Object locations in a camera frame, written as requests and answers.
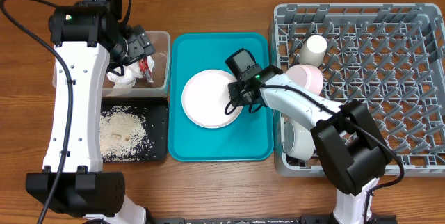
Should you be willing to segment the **red candy wrapper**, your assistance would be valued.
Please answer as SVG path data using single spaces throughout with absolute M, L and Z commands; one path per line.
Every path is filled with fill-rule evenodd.
M 154 61 L 151 56 L 145 57 L 138 62 L 140 71 L 146 78 L 148 83 L 154 83 L 152 69 L 154 67 Z

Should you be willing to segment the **white napkin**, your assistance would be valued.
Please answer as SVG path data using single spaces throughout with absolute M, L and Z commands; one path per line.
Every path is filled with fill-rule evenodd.
M 132 88 L 139 80 L 146 80 L 140 71 L 138 62 L 129 66 L 124 66 L 124 75 L 118 76 L 112 72 L 107 73 L 109 81 L 114 83 L 114 88 Z

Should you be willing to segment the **pink plate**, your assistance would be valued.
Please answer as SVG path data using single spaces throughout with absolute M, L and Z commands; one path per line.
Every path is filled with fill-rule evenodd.
M 231 124 L 242 108 L 229 106 L 228 85 L 235 82 L 233 75 L 222 70 L 205 70 L 191 77 L 184 86 L 181 104 L 187 117 L 198 126 L 217 129 Z

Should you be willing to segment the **pink bowl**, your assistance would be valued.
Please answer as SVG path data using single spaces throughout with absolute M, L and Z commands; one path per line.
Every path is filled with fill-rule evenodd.
M 312 65 L 294 65 L 286 71 L 286 75 L 292 82 L 315 95 L 320 95 L 323 89 L 323 74 Z

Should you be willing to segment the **cream paper cup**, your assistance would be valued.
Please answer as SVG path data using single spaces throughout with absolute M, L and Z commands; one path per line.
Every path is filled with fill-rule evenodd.
M 300 50 L 299 64 L 319 67 L 327 51 L 327 40 L 320 35 L 310 36 Z

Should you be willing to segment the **white bowl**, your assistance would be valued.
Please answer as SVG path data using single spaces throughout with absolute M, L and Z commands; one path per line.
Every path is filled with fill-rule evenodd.
M 310 131 L 295 120 L 284 124 L 284 151 L 288 156 L 303 161 L 311 159 L 315 151 Z

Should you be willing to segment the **white rice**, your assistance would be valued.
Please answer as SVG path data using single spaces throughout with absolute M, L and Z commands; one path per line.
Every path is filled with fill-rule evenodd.
M 131 106 L 111 106 L 102 111 L 99 141 L 105 162 L 142 161 L 152 149 L 146 117 Z

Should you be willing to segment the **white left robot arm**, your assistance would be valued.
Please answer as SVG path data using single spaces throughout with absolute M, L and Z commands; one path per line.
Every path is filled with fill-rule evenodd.
M 108 73 L 154 53 L 141 26 L 129 26 L 122 0 L 82 0 L 49 18 L 57 60 L 54 120 L 42 171 L 26 190 L 44 210 L 90 223 L 148 223 L 150 212 L 125 193 L 121 172 L 104 172 L 99 144 L 102 88 Z

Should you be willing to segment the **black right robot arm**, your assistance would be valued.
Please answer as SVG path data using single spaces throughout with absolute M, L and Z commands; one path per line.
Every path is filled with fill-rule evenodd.
M 353 100 L 332 101 L 300 85 L 302 75 L 269 65 L 262 68 L 244 48 L 225 61 L 235 77 L 228 85 L 229 115 L 240 106 L 254 113 L 268 107 L 289 117 L 307 130 L 296 136 L 288 156 L 308 160 L 317 154 L 325 176 L 337 188 L 337 203 L 329 223 L 371 223 L 371 199 L 381 188 L 379 179 L 396 155 L 385 143 L 367 107 Z

